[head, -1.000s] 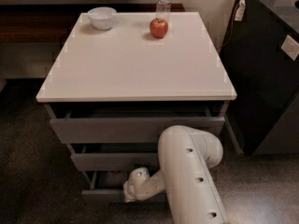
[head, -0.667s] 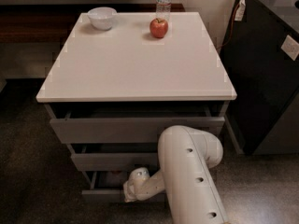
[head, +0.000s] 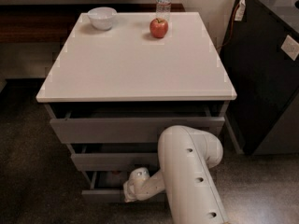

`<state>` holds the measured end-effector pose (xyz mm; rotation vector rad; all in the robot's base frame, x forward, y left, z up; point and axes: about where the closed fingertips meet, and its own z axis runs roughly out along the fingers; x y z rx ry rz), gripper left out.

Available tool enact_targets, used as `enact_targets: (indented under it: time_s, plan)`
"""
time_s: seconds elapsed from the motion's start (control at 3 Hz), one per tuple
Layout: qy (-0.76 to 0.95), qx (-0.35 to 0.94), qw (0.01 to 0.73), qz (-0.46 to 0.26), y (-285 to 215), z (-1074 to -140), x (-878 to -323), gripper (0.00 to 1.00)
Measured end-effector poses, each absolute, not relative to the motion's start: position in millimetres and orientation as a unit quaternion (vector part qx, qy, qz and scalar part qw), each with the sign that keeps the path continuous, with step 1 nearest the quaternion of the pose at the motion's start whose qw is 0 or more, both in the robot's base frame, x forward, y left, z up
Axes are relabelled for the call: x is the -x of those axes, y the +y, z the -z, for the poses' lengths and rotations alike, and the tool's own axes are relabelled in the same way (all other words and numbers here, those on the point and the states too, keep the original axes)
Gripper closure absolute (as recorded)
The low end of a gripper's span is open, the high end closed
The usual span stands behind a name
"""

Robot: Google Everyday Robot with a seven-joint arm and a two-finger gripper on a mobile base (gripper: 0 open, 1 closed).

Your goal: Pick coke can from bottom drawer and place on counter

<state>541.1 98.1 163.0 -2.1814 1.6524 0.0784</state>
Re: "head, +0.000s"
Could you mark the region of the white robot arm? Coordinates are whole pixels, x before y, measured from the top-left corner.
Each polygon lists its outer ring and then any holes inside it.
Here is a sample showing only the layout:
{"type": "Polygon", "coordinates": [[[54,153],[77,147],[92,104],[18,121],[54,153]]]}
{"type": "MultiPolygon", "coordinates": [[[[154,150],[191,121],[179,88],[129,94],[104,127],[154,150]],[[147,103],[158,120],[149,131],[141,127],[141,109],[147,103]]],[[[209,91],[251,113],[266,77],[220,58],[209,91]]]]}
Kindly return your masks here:
{"type": "Polygon", "coordinates": [[[165,129],[158,141],[160,170],[133,170],[123,184],[124,200],[145,201],[164,191],[174,224],[229,224],[209,169],[222,159],[220,140],[187,126],[165,129]]]}

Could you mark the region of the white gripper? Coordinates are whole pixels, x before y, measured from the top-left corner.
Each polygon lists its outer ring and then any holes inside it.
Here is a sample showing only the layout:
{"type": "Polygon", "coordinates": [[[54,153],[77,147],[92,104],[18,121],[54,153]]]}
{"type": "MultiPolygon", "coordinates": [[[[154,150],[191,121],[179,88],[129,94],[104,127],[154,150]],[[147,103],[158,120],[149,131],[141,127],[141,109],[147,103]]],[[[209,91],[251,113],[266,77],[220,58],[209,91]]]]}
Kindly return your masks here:
{"type": "Polygon", "coordinates": [[[123,184],[124,200],[127,203],[145,201],[148,194],[143,187],[149,178],[150,174],[147,168],[141,167],[133,170],[129,179],[123,184]]]}

